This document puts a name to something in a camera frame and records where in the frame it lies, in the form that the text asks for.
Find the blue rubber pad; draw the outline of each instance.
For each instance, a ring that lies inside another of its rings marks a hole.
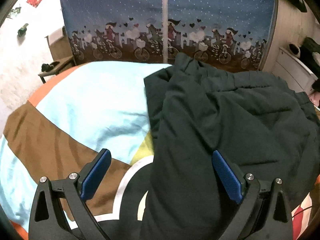
[[[84,202],[93,198],[110,164],[111,153],[109,150],[106,150],[82,183],[80,197]]]
[[[239,204],[243,198],[241,184],[218,151],[212,154],[212,165],[216,170],[229,198]]]

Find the brown fabric stripe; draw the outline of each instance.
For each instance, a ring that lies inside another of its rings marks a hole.
[[[318,118],[320,119],[320,111],[318,109],[316,109],[316,107],[315,107],[315,111],[316,111]]]
[[[317,211],[320,208],[320,184],[316,184],[312,191],[310,191],[310,198],[312,201],[312,209],[310,213],[310,220],[309,224],[313,220],[314,216],[316,215]]]
[[[30,102],[9,116],[4,136],[12,152],[37,183],[42,176],[56,180],[64,179],[72,172],[79,172],[97,154],[60,130]],[[129,168],[130,165],[112,159],[94,198],[87,201],[94,216],[112,213],[116,191]],[[62,205],[68,217],[73,220],[65,200]]]

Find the white dresser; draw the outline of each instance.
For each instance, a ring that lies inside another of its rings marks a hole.
[[[280,47],[276,63],[271,71],[275,76],[284,79],[288,87],[296,92],[311,92],[311,85],[318,78],[299,59]]]

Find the white stripe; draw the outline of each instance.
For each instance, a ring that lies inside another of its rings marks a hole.
[[[162,0],[162,25],[163,63],[168,63],[168,0]]]
[[[146,208],[146,198],[147,198],[147,194],[148,192],[146,192],[144,194],[144,196],[142,197],[139,206],[138,206],[138,215],[137,215],[137,219],[139,221],[142,221],[143,218],[143,214],[144,214],[144,209]]]
[[[113,201],[112,213],[94,216],[94,218],[97,222],[105,221],[105,220],[119,220],[120,206],[121,206],[122,196],[123,196],[125,188],[127,187],[129,181],[137,173],[138,170],[140,170],[142,167],[144,167],[147,164],[150,164],[152,162],[153,162],[153,155],[147,156],[147,157],[144,157],[141,160],[137,161],[134,165],[132,165],[130,167],[130,169],[128,169],[128,171],[123,176],[123,178],[119,184],[119,187],[118,187],[118,190],[117,190],[117,193],[115,196],[115,200]],[[70,225],[71,229],[78,227],[78,225],[75,221],[70,222],[69,225]]]

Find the white wall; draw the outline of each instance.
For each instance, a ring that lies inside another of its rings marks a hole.
[[[52,56],[45,39],[63,26],[60,0],[42,0],[37,8],[27,0],[18,0],[21,13],[6,19],[0,28],[0,132],[11,112],[24,104],[42,85],[38,73],[43,63],[51,63]],[[28,23],[27,33],[21,40],[17,31]]]
[[[305,37],[313,36],[315,16],[306,6],[308,12],[302,13],[287,0],[279,0],[274,36],[263,71],[271,72],[279,47],[289,49],[289,43],[301,45]]]

